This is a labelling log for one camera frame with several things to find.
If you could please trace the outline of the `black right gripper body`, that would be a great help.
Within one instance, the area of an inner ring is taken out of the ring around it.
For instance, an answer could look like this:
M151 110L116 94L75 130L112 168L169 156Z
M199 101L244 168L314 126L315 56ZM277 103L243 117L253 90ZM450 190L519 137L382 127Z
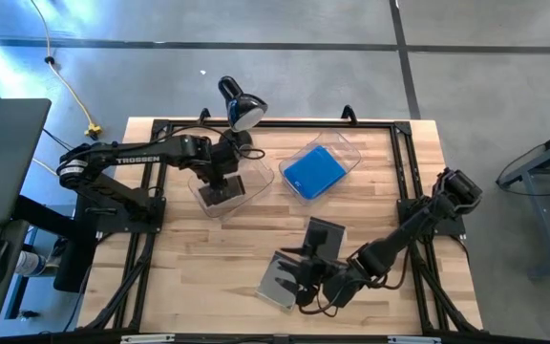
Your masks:
M299 286L296 304L300 307L311 304L321 291L328 306L343 308L366 286L366 278L357 268L316 257L299 264L296 281Z

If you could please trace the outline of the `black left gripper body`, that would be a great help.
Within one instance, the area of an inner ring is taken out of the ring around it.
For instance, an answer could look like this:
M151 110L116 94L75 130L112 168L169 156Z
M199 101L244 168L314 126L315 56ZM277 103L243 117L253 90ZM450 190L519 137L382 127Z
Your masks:
M228 142L211 145L209 158L209 163L201 169L201 180L204 183L226 180L226 174L238 171L238 155L234 146Z

